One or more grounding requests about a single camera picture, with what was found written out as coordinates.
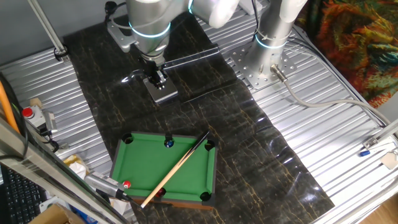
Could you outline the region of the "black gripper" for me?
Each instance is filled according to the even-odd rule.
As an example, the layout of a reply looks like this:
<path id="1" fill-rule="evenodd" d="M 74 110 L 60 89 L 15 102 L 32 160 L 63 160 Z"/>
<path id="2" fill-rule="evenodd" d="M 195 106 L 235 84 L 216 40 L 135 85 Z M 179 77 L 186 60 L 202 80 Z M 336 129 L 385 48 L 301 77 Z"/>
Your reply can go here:
<path id="1" fill-rule="evenodd" d="M 167 75 L 164 74 L 163 68 L 157 66 L 154 61 L 143 60 L 141 64 L 148 82 L 158 90 L 163 90 L 167 82 Z"/>

